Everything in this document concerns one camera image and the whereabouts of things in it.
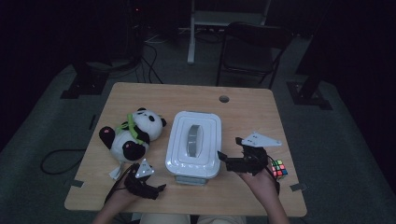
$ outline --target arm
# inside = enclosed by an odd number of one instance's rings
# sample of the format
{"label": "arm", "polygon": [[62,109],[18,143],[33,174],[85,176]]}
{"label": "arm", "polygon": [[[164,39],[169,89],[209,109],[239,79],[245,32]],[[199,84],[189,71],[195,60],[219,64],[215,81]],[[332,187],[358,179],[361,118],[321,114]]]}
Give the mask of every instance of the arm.
{"label": "arm", "polygon": [[276,193],[275,180],[264,169],[255,176],[250,174],[238,174],[250,187],[254,196],[262,204],[268,214],[271,224],[289,223],[285,209]]}
{"label": "arm", "polygon": [[124,180],[125,177],[120,181],[118,190],[108,199],[103,206],[102,210],[96,215],[92,224],[108,224],[111,223],[114,216],[122,212],[129,204],[136,201],[139,197],[133,195],[125,189]]}

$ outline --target wooden table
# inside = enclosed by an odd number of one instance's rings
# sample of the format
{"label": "wooden table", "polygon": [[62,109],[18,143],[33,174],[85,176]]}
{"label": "wooden table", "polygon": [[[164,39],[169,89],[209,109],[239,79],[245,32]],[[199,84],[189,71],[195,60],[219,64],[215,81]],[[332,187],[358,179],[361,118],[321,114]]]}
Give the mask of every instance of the wooden table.
{"label": "wooden table", "polygon": [[[220,96],[229,97],[222,103]],[[144,158],[155,169],[148,184],[157,187],[166,184],[157,200],[139,199],[127,208],[128,212],[172,213],[195,215],[265,216],[265,210],[248,186],[234,172],[226,171],[222,163],[219,174],[205,186],[176,183],[165,167],[166,149],[175,115],[183,110],[210,112],[218,115],[222,125],[222,152],[229,157],[241,158],[242,148],[235,137],[245,138],[253,131],[282,142],[281,147],[267,147],[275,160],[282,160],[289,174],[280,180],[280,201],[289,217],[306,214],[303,194],[292,191],[299,183],[291,159],[288,142],[271,91],[263,89],[178,86],[137,83],[116,83],[107,99],[94,135],[79,166],[76,180],[81,188],[71,187],[64,206],[70,210],[98,211],[114,184],[108,173],[119,163],[111,156],[99,138],[104,126],[116,127],[126,115],[139,107],[153,110],[167,120],[159,139],[151,142]]]}

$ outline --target person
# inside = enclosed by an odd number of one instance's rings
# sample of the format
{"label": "person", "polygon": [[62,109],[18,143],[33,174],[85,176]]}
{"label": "person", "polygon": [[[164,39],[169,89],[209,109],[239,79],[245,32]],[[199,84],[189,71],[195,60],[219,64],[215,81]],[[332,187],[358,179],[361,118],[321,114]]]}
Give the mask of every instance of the person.
{"label": "person", "polygon": [[[286,216],[285,209],[279,200],[276,192],[274,178],[262,169],[256,175],[245,173],[237,173],[249,186],[257,200],[262,204],[267,212],[269,223],[271,224],[288,224],[289,219]],[[113,218],[124,210],[129,204],[136,201],[139,197],[130,193],[125,189],[125,185],[121,180],[118,188],[113,195],[105,203],[101,211],[97,214],[92,224],[108,224]],[[172,215],[172,214],[143,214],[140,224],[190,224],[190,216],[188,215]],[[246,219],[243,217],[222,217],[222,216],[199,216],[198,224],[245,224]]]}

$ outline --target small round hole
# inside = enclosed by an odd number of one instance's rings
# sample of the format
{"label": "small round hole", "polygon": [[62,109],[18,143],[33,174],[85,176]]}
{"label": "small round hole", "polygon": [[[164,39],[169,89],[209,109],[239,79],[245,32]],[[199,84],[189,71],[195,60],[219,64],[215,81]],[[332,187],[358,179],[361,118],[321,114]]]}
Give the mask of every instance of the small round hole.
{"label": "small round hole", "polygon": [[226,96],[226,95],[221,95],[220,98],[219,98],[219,100],[220,100],[222,103],[228,103],[228,102],[230,101],[230,98],[229,98],[228,96]]}

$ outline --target black chair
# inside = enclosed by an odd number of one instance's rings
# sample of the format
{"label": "black chair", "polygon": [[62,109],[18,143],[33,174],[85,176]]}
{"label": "black chair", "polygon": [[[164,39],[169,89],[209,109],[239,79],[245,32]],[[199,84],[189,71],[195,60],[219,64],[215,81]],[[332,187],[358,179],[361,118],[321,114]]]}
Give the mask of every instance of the black chair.
{"label": "black chair", "polygon": [[292,32],[275,26],[232,22],[224,29],[216,86],[222,71],[262,77],[272,74],[272,88],[280,56],[292,40]]}

